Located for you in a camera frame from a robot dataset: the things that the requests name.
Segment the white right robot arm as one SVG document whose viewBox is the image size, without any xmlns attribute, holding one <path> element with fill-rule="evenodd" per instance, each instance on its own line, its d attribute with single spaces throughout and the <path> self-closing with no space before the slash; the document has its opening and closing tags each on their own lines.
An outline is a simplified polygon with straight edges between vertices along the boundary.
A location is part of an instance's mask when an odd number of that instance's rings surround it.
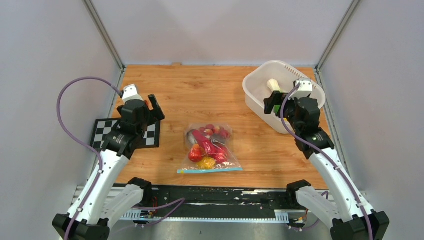
<svg viewBox="0 0 424 240">
<path fill-rule="evenodd" d="M 298 149 L 318 170 L 334 199 L 330 202 L 306 180 L 299 180 L 287 185 L 286 204 L 292 209 L 303 206 L 311 210 L 329 228 L 333 240 L 383 239 L 390 224 L 389 217 L 384 211 L 374 209 L 347 174 L 334 143 L 320 126 L 318 101 L 273 91 L 263 102 L 266 115 L 280 106 L 276 116 L 295 138 Z"/>
</svg>

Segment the red toy grape bunch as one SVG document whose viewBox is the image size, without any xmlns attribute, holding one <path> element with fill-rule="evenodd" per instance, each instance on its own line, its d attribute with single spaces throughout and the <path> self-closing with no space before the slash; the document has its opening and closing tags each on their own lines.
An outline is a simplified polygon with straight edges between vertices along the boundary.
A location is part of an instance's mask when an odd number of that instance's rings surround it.
<svg viewBox="0 0 424 240">
<path fill-rule="evenodd" d="M 229 140 L 232 136 L 232 129 L 228 125 L 223 124 L 206 124 L 200 126 L 197 130 L 200 131 L 206 138 L 215 138 Z"/>
</svg>

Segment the red toy apple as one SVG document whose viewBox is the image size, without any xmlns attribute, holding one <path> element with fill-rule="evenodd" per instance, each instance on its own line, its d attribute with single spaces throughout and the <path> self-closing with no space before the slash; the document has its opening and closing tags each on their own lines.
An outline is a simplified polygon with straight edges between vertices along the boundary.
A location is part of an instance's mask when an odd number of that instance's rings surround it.
<svg viewBox="0 0 424 240">
<path fill-rule="evenodd" d="M 226 147 L 218 147 L 215 150 L 215 154 L 213 155 L 215 159 L 215 163 L 217 165 L 223 164 L 228 161 L 228 149 Z"/>
</svg>

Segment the yellow toy lemon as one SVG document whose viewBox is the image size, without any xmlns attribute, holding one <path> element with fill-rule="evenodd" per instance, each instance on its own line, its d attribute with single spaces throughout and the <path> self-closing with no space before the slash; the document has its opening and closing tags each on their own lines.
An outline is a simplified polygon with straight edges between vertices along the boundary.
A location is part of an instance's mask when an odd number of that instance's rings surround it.
<svg viewBox="0 0 424 240">
<path fill-rule="evenodd" d="M 212 157 L 205 156 L 201 161 L 196 163 L 200 170 L 213 170 L 216 165 L 216 160 Z"/>
</svg>

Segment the red toy chili pepper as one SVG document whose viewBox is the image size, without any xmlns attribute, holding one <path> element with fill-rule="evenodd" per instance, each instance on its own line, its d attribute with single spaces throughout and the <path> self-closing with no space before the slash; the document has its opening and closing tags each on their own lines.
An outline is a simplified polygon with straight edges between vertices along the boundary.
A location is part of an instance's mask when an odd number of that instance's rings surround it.
<svg viewBox="0 0 424 240">
<path fill-rule="evenodd" d="M 193 130 L 192 134 L 195 137 L 196 142 L 204 148 L 205 153 L 209 157 L 213 158 L 216 148 L 226 147 L 223 142 L 220 142 L 215 138 L 206 138 L 199 130 Z"/>
</svg>

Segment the small red toy tomato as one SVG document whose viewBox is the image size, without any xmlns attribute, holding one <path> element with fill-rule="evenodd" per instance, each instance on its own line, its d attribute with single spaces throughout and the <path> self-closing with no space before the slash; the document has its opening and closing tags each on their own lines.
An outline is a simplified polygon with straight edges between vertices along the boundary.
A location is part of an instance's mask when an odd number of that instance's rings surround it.
<svg viewBox="0 0 424 240">
<path fill-rule="evenodd" d="M 203 147 L 193 146 L 190 152 L 188 153 L 188 159 L 193 163 L 198 163 L 203 159 L 205 155 L 206 155 L 206 152 Z"/>
</svg>

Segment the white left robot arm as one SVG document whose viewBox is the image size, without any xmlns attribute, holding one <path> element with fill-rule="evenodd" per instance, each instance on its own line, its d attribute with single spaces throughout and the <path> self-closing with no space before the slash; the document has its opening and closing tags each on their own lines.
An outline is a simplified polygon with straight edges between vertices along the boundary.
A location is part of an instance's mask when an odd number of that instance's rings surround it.
<svg viewBox="0 0 424 240">
<path fill-rule="evenodd" d="M 75 203 L 66 214 L 57 214 L 52 225 L 65 240 L 106 240 L 111 228 L 133 206 L 149 206 L 152 184 L 134 177 L 114 199 L 106 199 L 117 177 L 143 141 L 148 127 L 164 120 L 155 95 L 127 100 L 118 107 L 121 118 L 105 136 L 101 150 L 95 150 L 98 164 Z"/>
</svg>

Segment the clear zip top bag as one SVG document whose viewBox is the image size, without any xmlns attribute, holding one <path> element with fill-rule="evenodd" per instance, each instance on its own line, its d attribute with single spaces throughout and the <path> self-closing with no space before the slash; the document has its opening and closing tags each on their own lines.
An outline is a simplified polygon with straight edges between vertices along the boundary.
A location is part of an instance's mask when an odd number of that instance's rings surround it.
<svg viewBox="0 0 424 240">
<path fill-rule="evenodd" d="M 190 123 L 184 131 L 186 154 L 178 174 L 242 171 L 231 150 L 233 129 L 227 123 Z"/>
</svg>

